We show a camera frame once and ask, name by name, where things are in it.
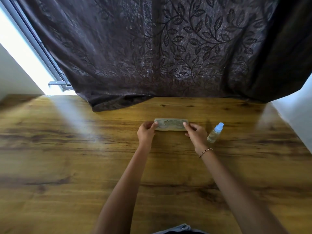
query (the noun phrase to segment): person's left hand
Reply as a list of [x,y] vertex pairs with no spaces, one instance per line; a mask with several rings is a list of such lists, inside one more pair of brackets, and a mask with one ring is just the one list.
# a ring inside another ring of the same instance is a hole
[[148,146],[148,148],[151,148],[157,126],[158,122],[143,122],[137,132],[139,145]]

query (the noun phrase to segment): jeans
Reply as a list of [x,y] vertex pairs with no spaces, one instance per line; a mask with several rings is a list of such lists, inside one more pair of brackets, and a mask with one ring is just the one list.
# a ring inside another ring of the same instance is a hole
[[155,232],[154,234],[165,234],[167,232],[184,232],[184,231],[189,231],[189,232],[194,232],[194,233],[202,233],[202,234],[208,234],[207,232],[203,232],[197,229],[193,229],[191,228],[191,226],[187,225],[187,224],[181,224],[179,226],[176,226],[174,228],[169,228],[167,230],[164,231],[160,231],[160,232]]

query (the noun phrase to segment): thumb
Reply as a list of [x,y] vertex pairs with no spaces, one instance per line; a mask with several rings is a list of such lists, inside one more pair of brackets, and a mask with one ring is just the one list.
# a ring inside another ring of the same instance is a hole
[[155,130],[158,127],[158,122],[154,122],[150,129]]
[[193,129],[187,124],[186,122],[183,122],[184,128],[188,131],[188,133],[192,133]]

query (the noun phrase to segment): clear bottle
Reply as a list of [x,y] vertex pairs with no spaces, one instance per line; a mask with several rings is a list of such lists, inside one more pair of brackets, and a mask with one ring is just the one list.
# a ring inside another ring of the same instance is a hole
[[212,130],[210,132],[210,134],[207,137],[208,142],[210,143],[214,143],[216,141],[216,139],[219,137],[219,135],[221,134],[221,131],[223,129],[224,124],[222,122],[220,122],[214,130]]

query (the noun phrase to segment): person's left arm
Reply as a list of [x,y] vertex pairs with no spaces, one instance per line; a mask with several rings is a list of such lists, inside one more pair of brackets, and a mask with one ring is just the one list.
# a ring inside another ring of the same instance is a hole
[[130,233],[135,200],[156,128],[157,122],[144,122],[139,127],[139,146],[103,206],[93,234]]

